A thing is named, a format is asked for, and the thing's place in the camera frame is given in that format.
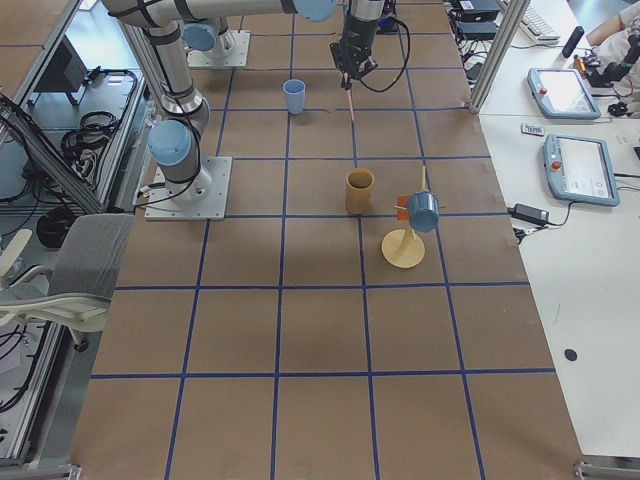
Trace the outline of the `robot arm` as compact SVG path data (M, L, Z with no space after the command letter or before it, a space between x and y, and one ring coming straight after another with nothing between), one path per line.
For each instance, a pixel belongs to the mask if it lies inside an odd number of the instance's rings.
M148 147L164 175L168 199L180 206L201 199L212 183L199 146L209 106L189 70L187 30L211 29L207 48L212 50L219 38L215 20L298 14L310 22L324 22L337 8L335 1L106 1L104 5L110 16L144 37L142 50L151 56L151 66L144 73L159 81L159 102L167 114L151 130Z
M184 24L182 38L191 49L200 51L210 58L224 58L229 56L236 40L226 17L212 17L197 22Z

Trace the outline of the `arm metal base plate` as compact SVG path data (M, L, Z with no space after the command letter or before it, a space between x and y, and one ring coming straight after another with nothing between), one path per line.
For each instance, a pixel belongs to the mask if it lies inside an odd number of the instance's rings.
M166 182L160 167L144 217L149 221L223 220L226 213L233 159L229 156L203 157L201 170L192 183L183 186Z
M191 69L244 68L248 60L251 39L249 30L227 30L218 37L216 46L208 51L191 50L187 60Z

